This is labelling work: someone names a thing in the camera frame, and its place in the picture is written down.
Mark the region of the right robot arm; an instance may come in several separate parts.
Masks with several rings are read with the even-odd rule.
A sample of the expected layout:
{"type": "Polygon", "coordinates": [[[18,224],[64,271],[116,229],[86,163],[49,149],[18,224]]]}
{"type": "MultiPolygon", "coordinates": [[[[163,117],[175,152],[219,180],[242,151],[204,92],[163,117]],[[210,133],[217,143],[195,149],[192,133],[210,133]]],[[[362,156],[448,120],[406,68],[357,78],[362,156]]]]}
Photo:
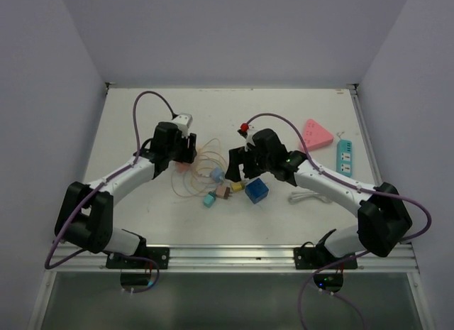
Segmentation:
{"type": "Polygon", "coordinates": [[[412,225],[395,186],[356,182],[318,163],[307,154],[288,151],[270,128],[256,131],[241,126],[245,145],[229,150],[226,179],[239,182],[268,172],[276,180],[309,189],[349,211],[357,223],[345,229],[332,229],[302,257],[313,267],[332,268],[350,254],[368,251],[385,258],[412,225]]]}

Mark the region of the orange-pink charger plug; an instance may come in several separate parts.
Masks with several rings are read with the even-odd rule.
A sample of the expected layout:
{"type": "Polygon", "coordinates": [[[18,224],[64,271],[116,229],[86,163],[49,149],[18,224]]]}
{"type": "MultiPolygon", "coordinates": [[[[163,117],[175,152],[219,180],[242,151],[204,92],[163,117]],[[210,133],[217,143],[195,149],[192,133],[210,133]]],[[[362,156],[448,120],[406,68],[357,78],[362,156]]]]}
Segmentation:
{"type": "Polygon", "coordinates": [[[175,167],[178,172],[187,172],[191,170],[191,165],[189,163],[175,163],[175,167]]]}

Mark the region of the teal power strip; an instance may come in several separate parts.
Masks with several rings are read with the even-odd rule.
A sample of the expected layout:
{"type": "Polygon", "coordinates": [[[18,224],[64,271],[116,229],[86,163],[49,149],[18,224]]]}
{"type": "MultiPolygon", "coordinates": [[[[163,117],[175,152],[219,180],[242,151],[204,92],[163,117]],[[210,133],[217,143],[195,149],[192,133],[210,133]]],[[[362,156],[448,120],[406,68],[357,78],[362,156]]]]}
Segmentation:
{"type": "Polygon", "coordinates": [[[336,146],[336,172],[351,177],[353,173],[353,144],[340,139],[336,146]]]}

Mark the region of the pink triangular power strip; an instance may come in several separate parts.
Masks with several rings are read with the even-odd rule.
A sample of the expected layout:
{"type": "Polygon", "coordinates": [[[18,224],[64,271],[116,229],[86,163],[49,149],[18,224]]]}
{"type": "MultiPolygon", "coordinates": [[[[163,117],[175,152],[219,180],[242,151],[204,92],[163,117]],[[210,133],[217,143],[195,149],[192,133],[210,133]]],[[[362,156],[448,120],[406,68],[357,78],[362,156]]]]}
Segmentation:
{"type": "Polygon", "coordinates": [[[309,152],[329,146],[334,139],[329,131],[313,119],[306,121],[301,135],[309,152]]]}

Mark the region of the light blue charger plug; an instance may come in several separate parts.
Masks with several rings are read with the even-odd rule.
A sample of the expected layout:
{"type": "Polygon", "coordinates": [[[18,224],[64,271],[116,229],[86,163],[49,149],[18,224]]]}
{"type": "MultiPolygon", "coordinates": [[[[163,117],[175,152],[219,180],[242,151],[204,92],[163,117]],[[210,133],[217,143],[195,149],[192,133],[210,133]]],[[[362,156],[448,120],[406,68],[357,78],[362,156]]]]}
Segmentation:
{"type": "Polygon", "coordinates": [[[215,183],[221,183],[224,181],[225,173],[221,168],[216,167],[210,172],[209,176],[215,183]]]}

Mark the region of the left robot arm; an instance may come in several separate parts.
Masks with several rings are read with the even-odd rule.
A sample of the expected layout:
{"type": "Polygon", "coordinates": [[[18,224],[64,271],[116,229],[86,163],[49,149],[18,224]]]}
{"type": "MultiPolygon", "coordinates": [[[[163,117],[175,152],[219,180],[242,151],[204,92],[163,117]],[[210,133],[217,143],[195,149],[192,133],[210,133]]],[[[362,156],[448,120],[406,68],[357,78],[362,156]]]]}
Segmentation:
{"type": "Polygon", "coordinates": [[[189,132],[192,118],[180,114],[160,122],[122,167],[98,180],[72,183],[66,191],[55,225],[57,240],[64,240],[91,253],[121,253],[132,268],[143,266],[148,252],[142,238],[114,227],[114,207],[139,186],[154,180],[170,162],[192,163],[196,135],[189,132]]]}

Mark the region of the teal usb charger plug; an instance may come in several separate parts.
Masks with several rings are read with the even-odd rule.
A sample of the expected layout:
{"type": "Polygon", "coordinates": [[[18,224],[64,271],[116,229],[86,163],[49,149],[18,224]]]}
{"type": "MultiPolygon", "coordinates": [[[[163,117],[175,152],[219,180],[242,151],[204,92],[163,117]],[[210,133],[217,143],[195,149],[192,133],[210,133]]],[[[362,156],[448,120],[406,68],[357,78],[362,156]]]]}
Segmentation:
{"type": "Polygon", "coordinates": [[[212,207],[212,205],[216,201],[216,198],[217,198],[217,196],[216,196],[215,192],[209,192],[203,199],[203,205],[206,208],[212,207]]]}

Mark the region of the blue cube socket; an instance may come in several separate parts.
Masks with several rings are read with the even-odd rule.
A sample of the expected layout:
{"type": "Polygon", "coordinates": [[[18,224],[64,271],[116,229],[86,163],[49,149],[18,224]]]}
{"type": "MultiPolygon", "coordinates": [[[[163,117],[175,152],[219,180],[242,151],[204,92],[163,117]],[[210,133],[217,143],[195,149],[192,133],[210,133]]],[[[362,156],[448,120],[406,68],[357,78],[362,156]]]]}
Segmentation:
{"type": "Polygon", "coordinates": [[[253,204],[257,204],[268,196],[269,188],[260,178],[257,178],[245,186],[245,193],[253,204]]]}

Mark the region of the yellow usb charger plug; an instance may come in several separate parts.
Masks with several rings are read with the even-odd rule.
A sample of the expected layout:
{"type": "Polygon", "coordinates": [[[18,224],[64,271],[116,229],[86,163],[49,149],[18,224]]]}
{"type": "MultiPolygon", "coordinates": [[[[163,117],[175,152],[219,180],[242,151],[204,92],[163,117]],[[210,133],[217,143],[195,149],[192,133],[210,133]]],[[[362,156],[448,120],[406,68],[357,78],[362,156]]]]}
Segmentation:
{"type": "Polygon", "coordinates": [[[232,182],[231,183],[231,190],[236,193],[240,192],[245,189],[245,183],[243,181],[240,182],[232,182]]]}

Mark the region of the beige usb charger plug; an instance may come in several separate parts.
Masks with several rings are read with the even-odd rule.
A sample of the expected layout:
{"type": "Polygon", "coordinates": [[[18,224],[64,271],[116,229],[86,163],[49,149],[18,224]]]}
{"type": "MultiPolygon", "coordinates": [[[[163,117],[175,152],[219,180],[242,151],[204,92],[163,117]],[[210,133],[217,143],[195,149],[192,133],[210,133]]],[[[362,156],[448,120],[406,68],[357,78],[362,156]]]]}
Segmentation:
{"type": "Polygon", "coordinates": [[[227,185],[219,185],[215,191],[216,197],[219,199],[229,199],[232,195],[231,188],[227,185]]]}

